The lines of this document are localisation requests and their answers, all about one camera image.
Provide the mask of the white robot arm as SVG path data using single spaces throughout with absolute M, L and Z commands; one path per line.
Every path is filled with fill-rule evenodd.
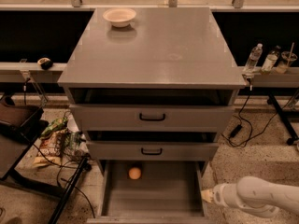
M 275 184 L 254 176 L 202 190 L 201 196 L 207 203 L 239 209 L 256 217 L 271 218 L 280 209 L 299 215 L 298 187 Z

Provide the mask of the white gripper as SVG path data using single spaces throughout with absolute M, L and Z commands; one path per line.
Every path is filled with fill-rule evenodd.
M 236 184 L 219 184 L 213 189 L 201 191 L 202 199 L 223 207 L 237 208 Z

